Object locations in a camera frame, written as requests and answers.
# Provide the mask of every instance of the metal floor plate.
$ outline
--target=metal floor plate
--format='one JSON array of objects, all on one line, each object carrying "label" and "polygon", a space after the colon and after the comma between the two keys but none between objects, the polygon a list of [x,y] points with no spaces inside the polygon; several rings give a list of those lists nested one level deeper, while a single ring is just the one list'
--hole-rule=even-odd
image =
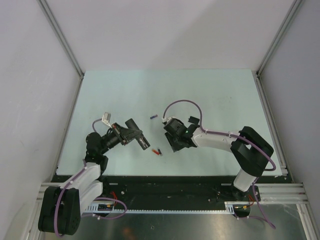
[{"label": "metal floor plate", "polygon": [[[127,214],[115,220],[86,217],[65,240],[306,240],[295,204],[264,205],[277,229],[256,219],[237,220],[229,214]],[[257,206],[251,215],[260,216]],[[46,233],[43,240],[58,239]]]}]

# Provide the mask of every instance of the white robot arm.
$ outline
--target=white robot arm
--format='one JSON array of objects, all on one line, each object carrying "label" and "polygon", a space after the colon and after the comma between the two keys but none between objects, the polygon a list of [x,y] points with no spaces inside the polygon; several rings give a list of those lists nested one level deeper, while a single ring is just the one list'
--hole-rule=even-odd
[{"label": "white robot arm", "polygon": [[[78,172],[64,183],[61,183],[59,187],[63,189],[77,174]],[[82,215],[85,209],[94,201],[95,198],[102,194],[103,184],[102,182],[97,181],[100,175],[100,165],[88,162],[86,164],[86,170],[66,188],[79,190],[80,215]]]},{"label": "white robot arm", "polygon": [[207,133],[198,125],[199,119],[190,117],[191,125],[186,127],[175,117],[163,119],[165,136],[174,152],[190,147],[209,147],[233,153],[241,169],[237,174],[232,194],[236,198],[243,198],[256,178],[261,177],[268,160],[254,147],[248,148],[247,143],[237,138],[241,136],[257,145],[269,157],[273,148],[251,127],[245,126],[240,131],[229,132],[226,135]]}]

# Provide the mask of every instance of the small object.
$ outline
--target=small object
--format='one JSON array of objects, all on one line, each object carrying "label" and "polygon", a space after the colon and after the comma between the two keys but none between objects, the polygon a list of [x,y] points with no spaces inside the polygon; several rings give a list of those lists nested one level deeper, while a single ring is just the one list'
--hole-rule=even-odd
[{"label": "small object", "polygon": [[157,152],[157,150],[155,150],[155,149],[153,149],[153,148],[152,148],[152,152],[154,152],[154,153],[157,154],[157,155],[160,154],[159,152]]},{"label": "small object", "polygon": [[104,124],[109,124],[110,118],[111,118],[111,113],[105,112],[105,113],[103,114],[103,116],[102,116],[101,121],[102,121]]},{"label": "small object", "polygon": [[190,118],[188,119],[188,122],[191,123],[191,124],[198,125],[199,122],[200,122],[200,119],[199,119],[199,118],[196,118],[196,117],[194,117],[194,116],[190,116]]},{"label": "small object", "polygon": [[158,150],[159,155],[162,156],[162,152],[160,151],[160,148],[157,148],[157,150]]},{"label": "small object", "polygon": [[158,117],[158,114],[151,116],[150,119],[154,119],[156,117]]}]

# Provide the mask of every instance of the table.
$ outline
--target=table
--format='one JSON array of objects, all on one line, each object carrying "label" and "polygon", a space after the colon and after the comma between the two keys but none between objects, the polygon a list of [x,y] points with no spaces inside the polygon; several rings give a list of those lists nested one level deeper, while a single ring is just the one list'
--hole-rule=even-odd
[{"label": "table", "polygon": [[[203,126],[210,130],[234,131],[254,128],[272,146],[272,138],[251,70],[181,69],[134,71],[87,71],[58,163],[57,175],[73,175],[82,166],[86,136],[91,124],[111,113],[111,123],[125,127],[133,118],[151,147],[143,151],[137,142],[117,145],[106,153],[109,158],[104,175],[115,176],[235,176],[240,166],[233,154],[213,148],[185,148],[173,153],[161,116],[171,102],[189,99],[203,111]],[[199,117],[190,103],[177,103],[167,116],[176,116],[188,125],[190,116]],[[98,122],[101,135],[107,127]],[[163,156],[151,149],[160,148]],[[282,174],[276,154],[276,171]]]}]

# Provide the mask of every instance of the white panel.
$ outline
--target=white panel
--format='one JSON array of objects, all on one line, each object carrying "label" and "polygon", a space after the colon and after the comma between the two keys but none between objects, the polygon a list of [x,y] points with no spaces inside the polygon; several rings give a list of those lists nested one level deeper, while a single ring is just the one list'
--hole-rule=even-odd
[{"label": "white panel", "polygon": [[266,66],[262,81],[288,166],[304,187],[320,226],[320,1],[302,5]]},{"label": "white panel", "polygon": [[[210,147],[173,152],[165,137],[161,116],[171,102],[179,99],[190,99],[200,105],[204,128],[227,132],[250,126],[272,143],[252,72],[248,69],[87,71],[57,174],[73,175],[83,166],[85,139],[93,131],[91,124],[104,112],[110,112],[110,122],[124,127],[125,121],[133,118],[151,147],[143,151],[136,141],[127,146],[117,145],[106,153],[109,161],[105,174],[237,175],[240,166],[230,152]],[[150,119],[155,114],[159,117]],[[199,117],[199,111],[190,103],[182,102],[172,106],[167,116],[176,116],[188,126],[188,118]],[[99,122],[96,129],[104,135],[108,128]],[[152,148],[160,148],[163,156],[154,154]],[[277,170],[264,175],[281,175],[276,154],[272,159]]]},{"label": "white panel", "polygon": [[292,2],[48,0],[84,70],[256,70]]},{"label": "white panel", "polygon": [[3,239],[53,170],[79,78],[35,0],[0,1],[0,46]]}]

